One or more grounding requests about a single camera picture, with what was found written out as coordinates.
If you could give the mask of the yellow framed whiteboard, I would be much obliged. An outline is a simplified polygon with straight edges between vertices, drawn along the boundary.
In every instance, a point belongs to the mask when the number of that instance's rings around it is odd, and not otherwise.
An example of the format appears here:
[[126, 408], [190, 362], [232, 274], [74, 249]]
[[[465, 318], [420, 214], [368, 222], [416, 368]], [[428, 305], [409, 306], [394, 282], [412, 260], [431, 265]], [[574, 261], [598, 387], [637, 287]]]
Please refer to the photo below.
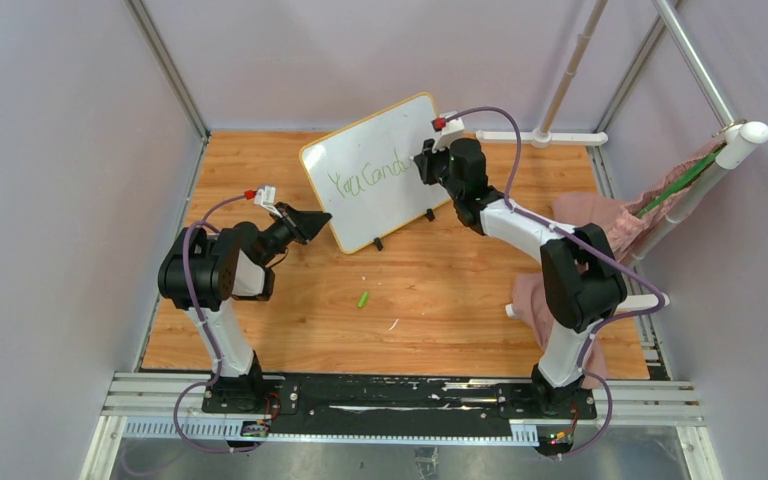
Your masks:
[[438, 111], [418, 93], [301, 148], [299, 160], [320, 208], [331, 214], [339, 250], [354, 254], [450, 201], [424, 184], [412, 156], [435, 137]]

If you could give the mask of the green marker cap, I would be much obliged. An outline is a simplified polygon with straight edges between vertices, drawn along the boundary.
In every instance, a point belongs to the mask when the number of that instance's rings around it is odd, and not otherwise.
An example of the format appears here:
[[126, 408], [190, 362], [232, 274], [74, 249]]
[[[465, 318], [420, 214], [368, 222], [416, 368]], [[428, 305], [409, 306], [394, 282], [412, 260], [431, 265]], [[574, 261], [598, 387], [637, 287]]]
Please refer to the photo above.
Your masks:
[[369, 297], [370, 297], [370, 293], [368, 291], [364, 291], [357, 302], [357, 307], [364, 308], [368, 303]]

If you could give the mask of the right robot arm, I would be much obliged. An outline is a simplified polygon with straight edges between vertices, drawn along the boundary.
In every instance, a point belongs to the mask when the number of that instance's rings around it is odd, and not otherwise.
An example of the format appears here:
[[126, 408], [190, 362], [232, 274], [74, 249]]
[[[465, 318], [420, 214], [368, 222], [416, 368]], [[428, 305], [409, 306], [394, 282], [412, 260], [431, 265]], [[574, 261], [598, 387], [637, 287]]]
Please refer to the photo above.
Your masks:
[[543, 356], [533, 367], [530, 400], [537, 413], [556, 417], [583, 383], [586, 342], [597, 323], [611, 317], [627, 298], [604, 230], [554, 224], [520, 208], [490, 185], [480, 143], [460, 138], [447, 147], [423, 142], [413, 156], [423, 184], [442, 187], [458, 220], [537, 260], [553, 326]]

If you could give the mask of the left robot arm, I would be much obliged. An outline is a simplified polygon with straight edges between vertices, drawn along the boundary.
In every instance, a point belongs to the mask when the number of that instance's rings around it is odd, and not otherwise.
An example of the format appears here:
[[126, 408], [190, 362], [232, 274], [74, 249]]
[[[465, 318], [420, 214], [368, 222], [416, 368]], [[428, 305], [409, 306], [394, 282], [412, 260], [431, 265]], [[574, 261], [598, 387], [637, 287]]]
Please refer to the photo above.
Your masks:
[[281, 256], [309, 244], [332, 216], [280, 202], [271, 218], [265, 229], [249, 221], [216, 232], [206, 221], [186, 227], [159, 267], [160, 295], [196, 325], [210, 355], [207, 412], [253, 413], [274, 399], [232, 304], [269, 300]]

